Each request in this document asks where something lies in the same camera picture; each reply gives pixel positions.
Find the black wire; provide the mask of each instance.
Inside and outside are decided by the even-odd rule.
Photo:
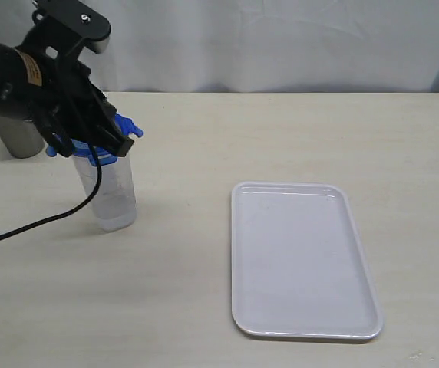
[[[60,215],[54,215],[51,217],[43,218],[42,220],[32,222],[31,224],[28,224],[26,226],[23,226],[21,228],[17,228],[16,230],[12,230],[10,232],[6,232],[5,234],[0,235],[0,241],[11,238],[12,236],[16,236],[18,234],[21,234],[22,232],[27,232],[28,230],[32,230],[33,228],[37,228],[39,226],[48,224],[49,222],[54,222],[57,220],[65,219],[74,213],[78,212],[82,208],[84,208],[88,203],[91,202],[93,198],[98,193],[98,190],[100,189],[100,185],[102,183],[102,166],[100,164],[100,160],[98,159],[97,153],[95,152],[95,148],[91,145],[88,145],[91,151],[91,155],[94,158],[95,164],[97,166],[97,182],[95,183],[94,190],[90,193],[90,195],[79,205],[74,207],[73,209],[70,209],[67,212],[61,213]]]

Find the blue lid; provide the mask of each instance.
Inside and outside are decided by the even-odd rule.
[[[132,119],[130,119],[128,117],[123,117],[119,114],[116,114],[114,117],[114,121],[119,126],[120,131],[122,132],[123,135],[129,136],[130,134],[134,134],[138,138],[141,138],[143,136],[143,130],[141,130],[140,128],[135,126]],[[90,148],[88,147],[88,145],[86,143],[80,142],[79,140],[71,140],[71,141],[73,142],[73,146],[74,146],[73,154],[77,157],[88,158],[91,165],[96,166],[94,157],[91,154],[91,151],[90,151]],[[56,151],[51,146],[49,146],[45,150],[45,152],[50,157],[57,156]],[[103,148],[95,147],[95,152],[96,152],[98,159],[100,160],[100,163],[102,166],[110,165],[111,163],[117,162],[117,157],[112,156],[108,151],[106,151]]]

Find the white curtain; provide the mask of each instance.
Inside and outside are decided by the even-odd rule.
[[[105,90],[439,90],[439,0],[84,2],[113,26],[83,57]],[[0,41],[20,42],[32,10],[0,0]]]

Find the white tray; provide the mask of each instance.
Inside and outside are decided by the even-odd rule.
[[[367,340],[379,334],[383,317],[340,189],[235,187],[232,312],[256,336]]]

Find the sticker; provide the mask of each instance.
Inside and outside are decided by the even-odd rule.
[[[35,86],[42,87],[42,73],[41,68],[38,67],[37,62],[34,60],[32,56],[26,54],[25,52],[18,52],[21,59],[23,60],[25,67],[27,68],[27,79],[30,84],[34,84]]]

